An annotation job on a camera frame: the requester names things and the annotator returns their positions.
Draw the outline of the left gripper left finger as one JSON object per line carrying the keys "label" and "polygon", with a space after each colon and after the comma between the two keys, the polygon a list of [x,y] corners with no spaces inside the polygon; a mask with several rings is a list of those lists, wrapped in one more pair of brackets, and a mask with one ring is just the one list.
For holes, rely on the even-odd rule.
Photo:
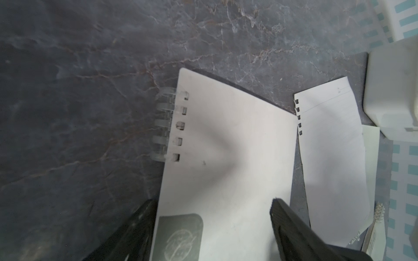
{"label": "left gripper left finger", "polygon": [[147,261],[157,213],[157,201],[147,200],[85,261]]}

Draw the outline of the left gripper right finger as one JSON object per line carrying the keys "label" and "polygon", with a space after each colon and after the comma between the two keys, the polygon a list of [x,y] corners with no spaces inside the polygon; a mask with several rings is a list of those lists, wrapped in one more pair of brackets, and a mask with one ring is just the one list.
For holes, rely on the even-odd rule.
{"label": "left gripper right finger", "polygon": [[282,199],[273,199],[270,217],[282,261],[370,261],[364,252],[328,245]]}

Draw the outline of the torn lined paper page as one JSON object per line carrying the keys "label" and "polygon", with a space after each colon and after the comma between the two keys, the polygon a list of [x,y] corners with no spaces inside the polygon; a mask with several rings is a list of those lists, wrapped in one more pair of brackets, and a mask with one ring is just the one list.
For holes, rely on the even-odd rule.
{"label": "torn lined paper page", "polygon": [[346,247],[370,214],[362,124],[347,77],[294,95],[311,229]]}

